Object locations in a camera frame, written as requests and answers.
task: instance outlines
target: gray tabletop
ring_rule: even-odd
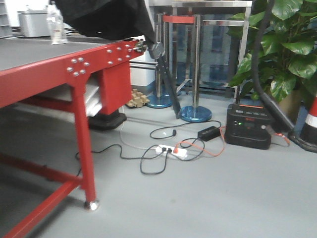
[[[71,41],[67,44],[51,45],[51,41],[46,39],[0,39],[0,70],[51,59],[112,42],[101,39],[98,43]]]

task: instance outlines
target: portable power station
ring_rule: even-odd
[[[230,104],[227,109],[225,141],[228,144],[266,150],[271,135],[266,127],[273,118],[263,107]]]

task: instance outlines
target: plastic bottle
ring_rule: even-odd
[[[52,45],[65,44],[67,42],[63,17],[57,9],[54,1],[48,6],[47,23],[51,35]]]

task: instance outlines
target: white cable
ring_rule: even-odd
[[[131,145],[131,144],[129,144],[129,143],[127,143],[127,142],[125,142],[125,141],[123,140],[123,138],[122,138],[122,131],[123,131],[123,129],[124,129],[124,126],[125,126],[125,122],[123,122],[122,127],[121,127],[121,129],[120,129],[120,131],[119,131],[120,141],[122,142],[122,144],[124,144],[124,145],[126,145],[126,146],[129,146],[129,147],[132,147],[132,148],[135,148],[135,149],[139,149],[139,150],[147,150],[148,148],[143,148],[143,147],[139,147],[139,146],[136,146],[136,145]]]

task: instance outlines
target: gray floor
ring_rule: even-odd
[[[201,98],[200,105],[212,110],[213,119],[225,123],[231,101],[215,96]],[[190,105],[191,97],[181,95],[180,102]],[[141,156],[144,150],[137,147],[174,146],[213,125],[191,124],[177,128],[175,138],[157,141],[149,138],[153,129],[184,123],[175,119],[171,108],[124,111],[128,121],[123,127],[91,131],[94,150],[120,143],[124,156]],[[283,143],[280,138],[273,140]],[[220,138],[207,143],[211,152],[221,147]],[[12,108],[0,110],[0,150],[74,174],[79,169],[71,123]],[[191,162],[169,159],[166,171],[157,176],[141,174],[140,161],[121,159],[118,148],[95,154],[94,161],[100,208],[85,211],[83,192],[76,190],[28,237],[317,237],[317,156],[294,144],[289,148],[272,144],[266,151],[226,145],[218,157],[205,154]],[[144,163],[147,171],[158,171],[162,166],[163,158]],[[0,235],[56,187],[54,182],[1,165]]]

